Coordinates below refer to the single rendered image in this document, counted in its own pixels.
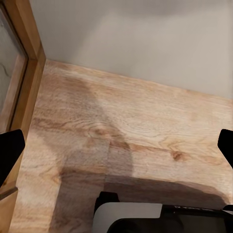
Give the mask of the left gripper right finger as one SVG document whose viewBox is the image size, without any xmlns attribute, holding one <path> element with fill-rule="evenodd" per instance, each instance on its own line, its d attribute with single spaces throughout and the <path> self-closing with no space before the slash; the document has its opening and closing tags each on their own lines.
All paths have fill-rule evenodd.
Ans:
<svg viewBox="0 0 233 233">
<path fill-rule="evenodd" d="M 233 131 L 222 129 L 217 146 L 233 168 Z"/>
</svg>

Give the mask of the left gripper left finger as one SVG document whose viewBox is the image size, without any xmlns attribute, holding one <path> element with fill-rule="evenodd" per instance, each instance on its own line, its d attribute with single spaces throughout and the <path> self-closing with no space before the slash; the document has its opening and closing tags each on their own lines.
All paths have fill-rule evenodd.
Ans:
<svg viewBox="0 0 233 233">
<path fill-rule="evenodd" d="M 21 129 L 0 134 L 0 188 L 25 148 Z"/>
</svg>

